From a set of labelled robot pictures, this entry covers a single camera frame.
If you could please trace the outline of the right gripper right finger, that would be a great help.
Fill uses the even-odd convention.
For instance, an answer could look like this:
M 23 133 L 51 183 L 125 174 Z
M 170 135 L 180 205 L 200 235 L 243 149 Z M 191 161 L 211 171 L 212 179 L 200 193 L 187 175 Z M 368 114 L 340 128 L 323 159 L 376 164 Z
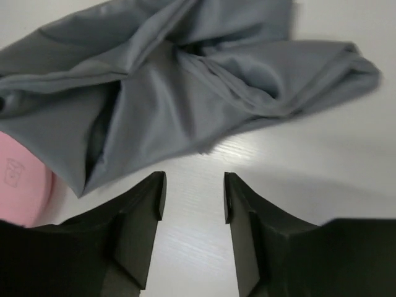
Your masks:
M 240 296 L 394 296 L 395 220 L 301 220 L 224 175 Z

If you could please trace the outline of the grey cloth placemat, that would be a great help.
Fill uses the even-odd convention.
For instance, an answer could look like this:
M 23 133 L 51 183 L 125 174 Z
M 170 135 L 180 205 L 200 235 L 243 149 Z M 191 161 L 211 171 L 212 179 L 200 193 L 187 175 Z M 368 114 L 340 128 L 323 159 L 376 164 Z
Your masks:
M 1 50 L 1 130 L 89 192 L 359 97 L 349 42 L 292 40 L 291 1 L 108 1 Z

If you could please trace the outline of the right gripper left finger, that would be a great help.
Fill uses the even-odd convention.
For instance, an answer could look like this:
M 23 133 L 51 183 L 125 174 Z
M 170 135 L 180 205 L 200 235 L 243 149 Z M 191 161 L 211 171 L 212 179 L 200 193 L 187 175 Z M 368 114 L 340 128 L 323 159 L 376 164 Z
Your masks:
M 166 174 L 59 225 L 1 222 L 2 296 L 139 296 L 145 289 Z

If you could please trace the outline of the pink plate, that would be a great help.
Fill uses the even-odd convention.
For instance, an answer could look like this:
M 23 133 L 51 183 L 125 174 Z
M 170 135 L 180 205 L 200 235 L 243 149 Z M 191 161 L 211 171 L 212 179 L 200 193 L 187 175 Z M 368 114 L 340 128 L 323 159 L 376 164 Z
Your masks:
M 32 227 L 50 198 L 52 171 L 11 136 L 1 133 L 1 220 Z

